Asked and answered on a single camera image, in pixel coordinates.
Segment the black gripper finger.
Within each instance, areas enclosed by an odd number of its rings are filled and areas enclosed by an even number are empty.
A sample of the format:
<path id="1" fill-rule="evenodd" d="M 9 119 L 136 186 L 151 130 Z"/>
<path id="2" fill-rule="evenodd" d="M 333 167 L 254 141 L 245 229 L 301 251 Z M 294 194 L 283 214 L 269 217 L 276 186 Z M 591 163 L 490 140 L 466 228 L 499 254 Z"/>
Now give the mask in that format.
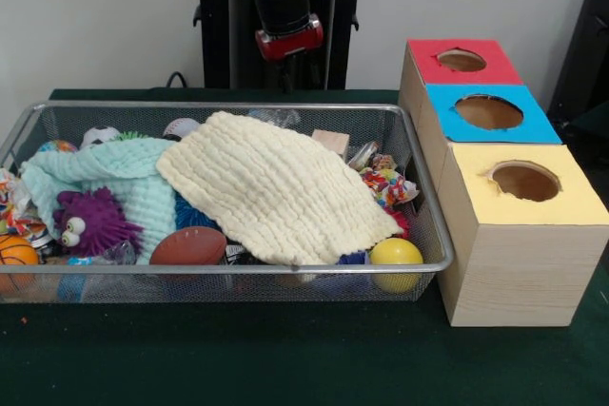
<path id="1" fill-rule="evenodd" d="M 309 51 L 306 55 L 307 86 L 323 87 L 323 78 L 320 70 L 318 53 Z"/>
<path id="2" fill-rule="evenodd" d="M 286 57 L 279 65 L 279 83 L 283 92 L 294 90 L 295 57 Z"/>

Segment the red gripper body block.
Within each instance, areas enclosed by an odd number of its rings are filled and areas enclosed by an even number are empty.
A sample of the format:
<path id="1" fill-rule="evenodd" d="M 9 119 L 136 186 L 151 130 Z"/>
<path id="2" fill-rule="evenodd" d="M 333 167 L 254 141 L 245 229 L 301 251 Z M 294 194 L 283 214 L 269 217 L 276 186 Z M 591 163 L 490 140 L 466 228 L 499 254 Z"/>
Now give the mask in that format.
<path id="1" fill-rule="evenodd" d="M 287 35 L 269 35 L 257 30 L 255 40 L 263 58 L 268 62 L 283 61 L 290 55 L 319 48 L 324 41 L 324 30 L 319 17 L 311 13 L 307 25 Z"/>

